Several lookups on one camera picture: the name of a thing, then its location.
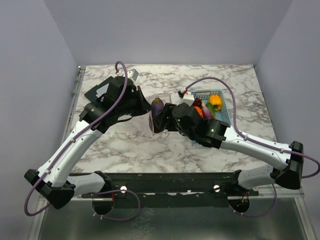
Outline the clear pink zip top bag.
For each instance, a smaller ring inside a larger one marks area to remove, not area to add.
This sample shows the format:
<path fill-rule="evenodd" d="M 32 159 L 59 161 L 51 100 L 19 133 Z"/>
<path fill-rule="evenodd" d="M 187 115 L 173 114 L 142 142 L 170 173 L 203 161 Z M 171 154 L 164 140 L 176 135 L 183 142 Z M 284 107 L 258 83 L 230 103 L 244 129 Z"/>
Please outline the clear pink zip top bag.
<path fill-rule="evenodd" d="M 172 103 L 165 103 L 161 98 L 154 98 L 151 103 L 151 112 L 149 113 L 149 128 L 154 134 L 168 132 L 177 132 L 178 125 L 173 118 L 173 110 L 177 106 Z"/>

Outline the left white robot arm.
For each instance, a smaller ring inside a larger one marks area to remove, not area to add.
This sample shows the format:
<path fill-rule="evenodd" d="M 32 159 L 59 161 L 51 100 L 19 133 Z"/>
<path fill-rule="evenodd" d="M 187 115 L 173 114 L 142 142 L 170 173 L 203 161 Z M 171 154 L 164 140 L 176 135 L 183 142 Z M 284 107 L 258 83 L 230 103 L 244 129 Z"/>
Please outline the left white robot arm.
<path fill-rule="evenodd" d="M 55 209 L 64 207 L 73 197 L 95 193 L 106 197 L 111 180 L 100 171 L 70 176 L 90 146 L 122 116 L 141 116 L 151 110 L 142 90 L 132 79 L 109 77 L 106 92 L 88 103 L 70 135 L 54 155 L 38 169 L 29 169 L 24 177 Z"/>

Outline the dark purple toy eggplant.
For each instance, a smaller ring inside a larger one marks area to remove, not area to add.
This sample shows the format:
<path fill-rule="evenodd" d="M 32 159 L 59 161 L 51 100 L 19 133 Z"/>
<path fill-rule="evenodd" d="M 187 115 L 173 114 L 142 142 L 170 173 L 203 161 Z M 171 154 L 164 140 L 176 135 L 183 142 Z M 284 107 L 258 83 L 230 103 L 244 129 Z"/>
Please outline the dark purple toy eggplant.
<path fill-rule="evenodd" d="M 156 97 L 152 102 L 151 102 L 151 113 L 149 114 L 149 128 L 150 130 L 155 133 L 156 132 L 156 127 L 154 124 L 154 118 L 157 117 L 159 114 L 162 113 L 164 109 L 164 102 L 159 98 Z"/>

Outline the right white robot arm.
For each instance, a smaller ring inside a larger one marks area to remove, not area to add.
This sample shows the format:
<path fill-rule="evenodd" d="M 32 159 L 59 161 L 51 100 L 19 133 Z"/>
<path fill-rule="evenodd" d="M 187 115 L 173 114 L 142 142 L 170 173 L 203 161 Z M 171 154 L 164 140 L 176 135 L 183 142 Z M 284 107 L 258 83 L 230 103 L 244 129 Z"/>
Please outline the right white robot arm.
<path fill-rule="evenodd" d="M 149 126 L 154 133 L 179 132 L 203 147 L 235 151 L 265 162 L 262 167 L 237 173 L 237 179 L 229 184 L 236 196 L 270 184 L 290 190 L 301 188 L 303 145 L 298 142 L 288 145 L 252 135 L 241 136 L 233 126 L 207 119 L 186 103 L 152 103 Z"/>

